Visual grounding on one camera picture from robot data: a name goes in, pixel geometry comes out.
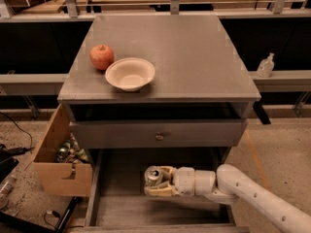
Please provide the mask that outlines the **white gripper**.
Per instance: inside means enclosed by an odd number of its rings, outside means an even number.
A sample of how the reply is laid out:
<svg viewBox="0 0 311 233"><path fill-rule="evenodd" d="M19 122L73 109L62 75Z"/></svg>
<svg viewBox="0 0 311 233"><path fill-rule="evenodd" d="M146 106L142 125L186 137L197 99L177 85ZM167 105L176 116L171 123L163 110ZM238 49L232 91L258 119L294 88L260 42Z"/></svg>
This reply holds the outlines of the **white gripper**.
<svg viewBox="0 0 311 233"><path fill-rule="evenodd" d="M195 171L190 167L181 167L176 170L172 166L160 166L160 180L162 182L173 182L174 186L169 183L161 183L156 186L146 186L144 191L149 196L170 197L175 196L193 196Z"/></svg>

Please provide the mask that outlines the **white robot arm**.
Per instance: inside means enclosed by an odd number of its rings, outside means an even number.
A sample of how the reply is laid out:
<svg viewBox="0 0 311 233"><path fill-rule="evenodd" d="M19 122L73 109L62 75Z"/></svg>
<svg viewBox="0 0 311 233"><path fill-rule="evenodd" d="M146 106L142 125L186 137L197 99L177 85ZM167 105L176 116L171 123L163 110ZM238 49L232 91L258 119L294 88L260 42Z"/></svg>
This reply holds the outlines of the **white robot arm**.
<svg viewBox="0 0 311 233"><path fill-rule="evenodd" d="M311 216L229 164L222 164L216 172L191 167L150 166L144 178L144 190L150 196L196 195L225 205L232 205L241 198L283 233L311 233Z"/></svg>

